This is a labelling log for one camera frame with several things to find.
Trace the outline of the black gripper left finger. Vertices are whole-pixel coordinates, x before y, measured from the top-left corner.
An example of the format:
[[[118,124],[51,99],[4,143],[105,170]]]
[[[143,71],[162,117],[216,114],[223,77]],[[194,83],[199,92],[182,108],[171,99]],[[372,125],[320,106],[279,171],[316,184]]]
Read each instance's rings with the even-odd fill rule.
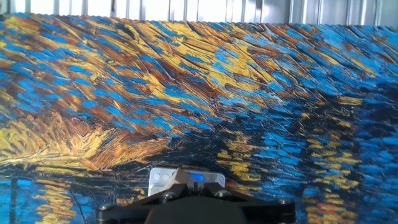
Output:
[[[96,222],[98,224],[144,222],[150,211],[156,206],[192,196],[194,190],[195,183],[193,183],[193,187],[188,184],[173,184],[169,189],[129,205],[120,206],[107,203],[96,209]]]

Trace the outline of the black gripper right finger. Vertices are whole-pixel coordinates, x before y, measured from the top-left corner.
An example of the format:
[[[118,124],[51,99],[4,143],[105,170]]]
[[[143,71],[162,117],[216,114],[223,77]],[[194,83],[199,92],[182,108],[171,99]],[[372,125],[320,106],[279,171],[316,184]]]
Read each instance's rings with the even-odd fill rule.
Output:
[[[198,188],[199,214],[215,223],[295,223],[289,198],[260,200],[213,182]]]

